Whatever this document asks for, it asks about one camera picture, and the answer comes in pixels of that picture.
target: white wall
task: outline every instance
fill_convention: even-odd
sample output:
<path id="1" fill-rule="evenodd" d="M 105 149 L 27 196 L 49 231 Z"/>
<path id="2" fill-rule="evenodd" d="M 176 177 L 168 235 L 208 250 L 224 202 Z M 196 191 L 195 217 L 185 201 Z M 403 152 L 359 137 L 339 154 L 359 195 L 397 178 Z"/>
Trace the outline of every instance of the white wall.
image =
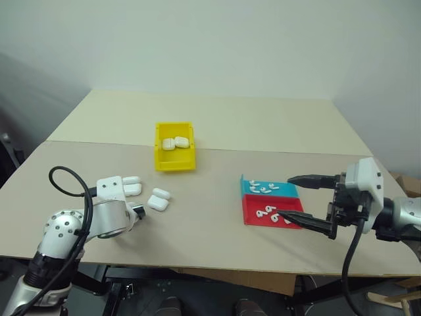
<path id="1" fill-rule="evenodd" d="M 328 98 L 420 176 L 420 33 L 419 0 L 0 0 L 0 114 L 33 149 L 90 88 Z"/>

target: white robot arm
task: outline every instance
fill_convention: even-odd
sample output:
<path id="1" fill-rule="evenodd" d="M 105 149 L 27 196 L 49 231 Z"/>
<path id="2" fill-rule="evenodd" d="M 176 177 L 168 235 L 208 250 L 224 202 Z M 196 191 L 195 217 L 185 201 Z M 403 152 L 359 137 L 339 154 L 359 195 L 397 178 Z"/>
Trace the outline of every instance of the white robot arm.
<path id="1" fill-rule="evenodd" d="M 337 226 L 355 225 L 355 235 L 342 266 L 342 291 L 351 309 L 362 313 L 353 303 L 348 287 L 348 270 L 362 234 L 376 231 L 376 238 L 403 242 L 421 262 L 421 197 L 384 197 L 383 175 L 372 157 L 348 166 L 347 172 L 335 176 L 308 174 L 295 176 L 288 182 L 304 188 L 334 190 L 326 220 L 309 213 L 278 211 L 285 219 L 307 229 L 336 238 Z"/>
<path id="2" fill-rule="evenodd" d="M 98 180 L 96 190 L 89 189 L 93 192 L 91 195 L 96 195 L 99 198 L 99 202 L 92 205 L 93 212 L 89 234 L 83 243 L 94 237 L 112 238 L 118 236 L 131 230 L 134 224 L 145 216 L 142 205 L 130 205 L 126 201 L 126 195 L 140 193 L 139 180 L 138 177 L 122 179 L 120 176 L 114 176 Z M 74 194 L 74 196 L 84 196 L 87 203 L 88 197 L 85 195 Z M 61 272 L 66 260 L 74 251 L 80 235 L 83 234 L 86 216 L 84 209 L 63 209 L 48 218 L 44 226 L 43 239 L 34 258 L 30 261 L 28 271 L 19 278 L 3 316 L 32 313 L 31 309 L 24 311 L 23 308 L 19 309 L 19 307 L 27 307 L 27 304 Z M 78 263 L 83 254 L 82 245 L 81 251 L 75 256 L 75 260 L 68 264 L 68 268 L 54 282 L 51 289 L 33 304 L 37 307 L 48 307 L 41 309 L 42 314 L 60 315 L 63 312 L 64 309 L 61 305 L 67 299 L 72 287 L 72 279 L 78 270 Z"/>

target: wooden board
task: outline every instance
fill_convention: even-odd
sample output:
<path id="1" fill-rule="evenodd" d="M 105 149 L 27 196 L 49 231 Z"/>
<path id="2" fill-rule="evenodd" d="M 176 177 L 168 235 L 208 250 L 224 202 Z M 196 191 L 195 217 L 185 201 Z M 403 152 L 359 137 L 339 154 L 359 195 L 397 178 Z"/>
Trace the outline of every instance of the wooden board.
<path id="1" fill-rule="evenodd" d="M 93 90 L 48 140 L 153 145 L 155 123 L 193 122 L 203 149 L 372 155 L 328 100 Z"/>
<path id="2" fill-rule="evenodd" d="M 88 185 L 113 175 L 139 175 L 143 193 L 129 200 L 146 201 L 154 187 L 171 192 L 165 212 L 148 211 L 136 227 L 117 238 L 86 245 L 85 262 L 117 265 L 200 267 L 297 274 L 338 275 L 355 229 L 340 227 L 336 240 L 309 230 L 245 226 L 239 179 L 280 181 L 297 174 L 337 174 L 359 156 L 261 151 L 197 150 L 197 170 L 164 174 L 153 170 L 153 148 L 139 145 L 45 142 L 0 190 L 0 254 L 32 257 L 46 219 L 64 208 L 82 208 L 79 198 L 50 185 L 55 165 L 74 169 Z M 402 189 L 380 165 L 385 194 Z M 57 181 L 79 192 L 65 174 Z M 325 218 L 331 190 L 299 189 L 304 210 Z M 406 245 L 361 238 L 351 275 L 419 275 L 420 265 Z"/>
<path id="3" fill-rule="evenodd" d="M 402 286 L 403 288 L 414 288 L 415 286 L 421 285 L 421 276 L 414 276 L 413 278 L 407 278 L 395 283 L 396 285 Z"/>
<path id="4" fill-rule="evenodd" d="M 391 302 L 391 303 L 397 303 L 400 301 L 419 300 L 420 298 L 421 298 L 421 291 L 413 291 L 406 294 L 388 296 L 387 298 L 385 298 L 385 301 Z"/>
<path id="5" fill-rule="evenodd" d="M 295 289 L 295 277 L 292 273 L 239 271 L 221 269 L 177 268 L 178 273 L 198 275 L 213 280 L 258 288 L 269 292 L 292 296 Z"/>
<path id="6" fill-rule="evenodd" d="M 378 304 L 387 305 L 387 306 L 390 306 L 390 307 L 402 309 L 402 303 L 401 302 L 389 302 L 389 301 L 387 301 L 388 296 L 385 296 L 385 295 L 381 295 L 381 294 L 377 294 L 377 293 L 373 293 L 373 292 L 368 292 L 367 293 L 367 299 L 371 302 L 374 302 L 374 303 L 378 303 Z"/>

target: red tray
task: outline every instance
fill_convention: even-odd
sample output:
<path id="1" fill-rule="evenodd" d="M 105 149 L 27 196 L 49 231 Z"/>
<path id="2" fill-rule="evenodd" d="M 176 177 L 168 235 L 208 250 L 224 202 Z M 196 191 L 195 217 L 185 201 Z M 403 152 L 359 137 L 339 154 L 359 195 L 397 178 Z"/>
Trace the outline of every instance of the red tray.
<path id="1" fill-rule="evenodd" d="M 262 196 L 256 194 L 244 194 L 243 196 L 243 218 L 244 224 L 246 225 L 257 225 L 257 226 L 270 226 L 270 227 L 282 227 L 282 228 L 294 228 L 300 229 L 293 223 L 286 223 L 284 218 L 280 215 L 276 216 L 276 211 L 266 211 L 266 206 L 276 206 L 276 209 L 282 211 L 300 211 L 303 212 L 303 206 L 301 206 L 300 199 L 294 197 L 283 197 L 283 196 Z"/>

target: cardboard box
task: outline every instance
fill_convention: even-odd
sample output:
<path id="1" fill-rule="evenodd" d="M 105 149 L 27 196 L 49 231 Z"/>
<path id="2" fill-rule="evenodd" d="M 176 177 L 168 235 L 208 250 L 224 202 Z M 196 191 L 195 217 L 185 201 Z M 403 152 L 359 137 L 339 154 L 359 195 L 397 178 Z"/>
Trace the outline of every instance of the cardboard box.
<path id="1" fill-rule="evenodd" d="M 400 176 L 402 176 L 402 174 L 398 172 L 389 172 L 389 173 L 396 181 Z"/>
<path id="2" fill-rule="evenodd" d="M 293 273 L 258 272 L 222 269 L 174 268 L 178 273 L 198 275 L 213 280 L 258 288 L 269 292 L 292 296 L 295 277 Z"/>
<path id="3" fill-rule="evenodd" d="M 421 196 L 421 180 L 402 174 L 397 179 L 397 183 L 399 183 L 408 197 L 417 198 Z"/>

